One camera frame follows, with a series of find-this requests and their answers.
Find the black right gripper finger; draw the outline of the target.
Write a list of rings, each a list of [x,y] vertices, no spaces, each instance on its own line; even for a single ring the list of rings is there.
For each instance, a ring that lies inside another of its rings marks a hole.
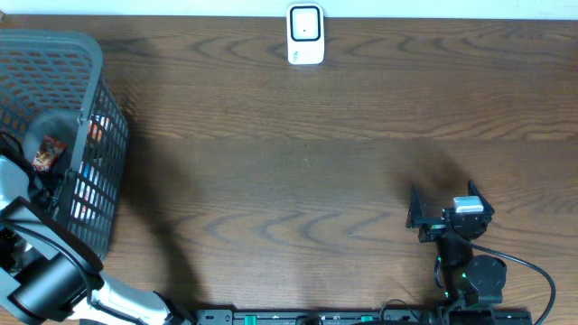
[[[411,198],[409,210],[406,217],[406,228],[419,228],[424,224],[424,211],[418,189],[415,185],[411,187]]]
[[[483,197],[483,195],[478,190],[473,180],[468,180],[468,193],[470,196],[476,196],[483,207],[484,212],[493,212],[494,208],[488,203],[488,201]]]

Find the red Top chocolate bar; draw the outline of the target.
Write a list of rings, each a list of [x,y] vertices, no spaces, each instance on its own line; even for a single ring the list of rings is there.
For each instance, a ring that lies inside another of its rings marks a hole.
[[[49,172],[67,148],[68,145],[66,143],[55,137],[45,135],[33,159],[33,169],[36,172]]]

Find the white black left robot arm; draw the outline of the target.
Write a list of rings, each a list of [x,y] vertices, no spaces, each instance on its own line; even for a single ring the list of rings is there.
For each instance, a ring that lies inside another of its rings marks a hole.
[[[1,305],[26,324],[195,324],[157,292],[104,273],[98,256],[28,198],[35,171],[22,146],[1,134]]]

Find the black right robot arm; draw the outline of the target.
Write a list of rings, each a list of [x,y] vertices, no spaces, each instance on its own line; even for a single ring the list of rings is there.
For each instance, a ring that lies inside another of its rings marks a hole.
[[[491,255],[474,255],[471,242],[486,232],[495,210],[473,181],[467,188],[468,194],[454,198],[439,217],[428,217],[417,188],[411,189],[406,227],[419,230],[421,243],[436,244],[434,280],[447,293],[447,301],[437,308],[442,324],[475,312],[490,318],[492,307],[503,301],[506,264]]]

